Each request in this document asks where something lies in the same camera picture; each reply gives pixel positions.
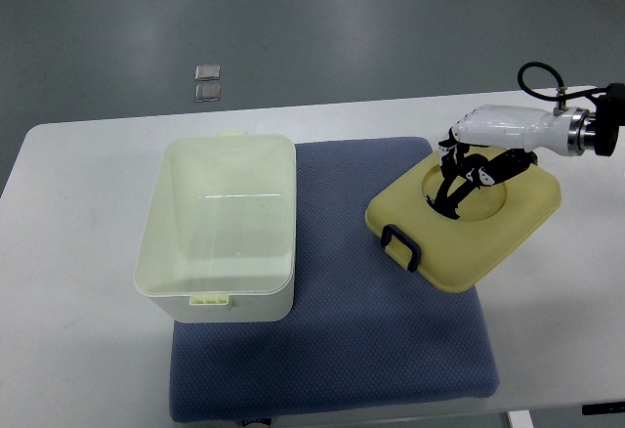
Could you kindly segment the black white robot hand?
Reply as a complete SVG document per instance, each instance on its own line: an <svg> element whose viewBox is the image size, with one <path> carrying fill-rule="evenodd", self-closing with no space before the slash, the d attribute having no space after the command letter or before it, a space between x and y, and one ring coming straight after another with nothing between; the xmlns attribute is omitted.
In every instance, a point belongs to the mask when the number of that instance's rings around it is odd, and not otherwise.
<svg viewBox="0 0 625 428"><path fill-rule="evenodd" d="M428 202L456 215L474 190L503 184L537 163L535 151L578 156L595 148L596 117L587 109L547 111L482 106L455 122L438 142L442 181Z"/></svg>

